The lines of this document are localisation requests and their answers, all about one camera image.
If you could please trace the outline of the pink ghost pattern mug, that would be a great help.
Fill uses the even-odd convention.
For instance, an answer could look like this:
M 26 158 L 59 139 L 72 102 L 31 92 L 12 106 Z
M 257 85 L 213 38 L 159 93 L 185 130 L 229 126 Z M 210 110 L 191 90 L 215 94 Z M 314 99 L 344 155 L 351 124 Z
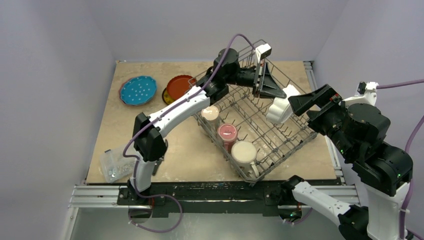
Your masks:
M 238 139 L 237 128 L 230 123 L 221 124 L 217 129 L 217 135 L 221 139 L 223 147 L 230 153 Z

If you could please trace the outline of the tall cream seahorse cup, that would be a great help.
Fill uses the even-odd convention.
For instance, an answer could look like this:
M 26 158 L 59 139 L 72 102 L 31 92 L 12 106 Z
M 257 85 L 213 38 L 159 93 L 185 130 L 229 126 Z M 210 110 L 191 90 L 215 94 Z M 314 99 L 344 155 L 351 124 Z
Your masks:
M 211 105 L 204 108 L 201 111 L 201 119 L 211 133 L 217 133 L 220 126 L 220 111 L 216 106 Z

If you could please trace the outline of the green interior mushroom mug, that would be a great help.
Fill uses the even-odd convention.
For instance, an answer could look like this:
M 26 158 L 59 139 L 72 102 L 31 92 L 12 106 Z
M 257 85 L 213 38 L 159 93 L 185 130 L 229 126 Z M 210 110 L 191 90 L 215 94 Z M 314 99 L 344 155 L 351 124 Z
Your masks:
M 231 148 L 231 156 L 235 160 L 237 166 L 250 178 L 257 178 L 260 176 L 259 170 L 256 167 L 257 155 L 257 148 L 250 141 L 237 141 Z

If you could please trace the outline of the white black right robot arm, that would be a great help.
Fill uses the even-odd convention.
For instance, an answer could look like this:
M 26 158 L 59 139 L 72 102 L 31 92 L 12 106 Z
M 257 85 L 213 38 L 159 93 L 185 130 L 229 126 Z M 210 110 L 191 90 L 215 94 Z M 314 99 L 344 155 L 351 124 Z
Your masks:
M 413 159 L 385 142 L 390 120 L 376 107 L 376 82 L 361 82 L 357 95 L 342 98 L 331 86 L 288 98 L 292 112 L 328 137 L 364 184 L 368 205 L 337 200 L 294 175 L 281 185 L 283 202 L 308 205 L 331 220 L 346 240 L 410 240 L 405 227 L 413 185 Z

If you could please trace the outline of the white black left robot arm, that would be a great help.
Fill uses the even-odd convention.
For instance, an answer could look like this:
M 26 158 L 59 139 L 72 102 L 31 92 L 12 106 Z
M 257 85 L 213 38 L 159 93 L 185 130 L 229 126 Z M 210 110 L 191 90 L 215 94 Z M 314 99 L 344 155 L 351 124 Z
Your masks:
M 225 97 L 229 93 L 229 85 L 249 87 L 258 98 L 286 97 L 264 61 L 271 52 L 269 44 L 262 44 L 254 49 L 256 65 L 241 67 L 239 53 L 232 48 L 224 48 L 205 76 L 187 93 L 149 116 L 144 113 L 136 116 L 133 137 L 127 145 L 133 146 L 138 153 L 134 155 L 135 167 L 129 180 L 132 187 L 129 197 L 132 201 L 138 205 L 148 201 L 153 170 L 166 153 L 164 138 L 168 133 L 190 116 Z

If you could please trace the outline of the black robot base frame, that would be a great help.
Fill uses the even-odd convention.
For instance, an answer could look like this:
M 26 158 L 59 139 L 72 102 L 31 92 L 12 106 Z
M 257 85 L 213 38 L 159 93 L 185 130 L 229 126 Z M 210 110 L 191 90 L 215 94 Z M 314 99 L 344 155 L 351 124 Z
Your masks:
M 130 209 L 147 207 L 154 218 L 170 213 L 260 214 L 295 221 L 303 217 L 302 204 L 284 180 L 256 184 L 243 181 L 153 182 L 137 195 L 128 183 L 119 188 L 117 204 Z

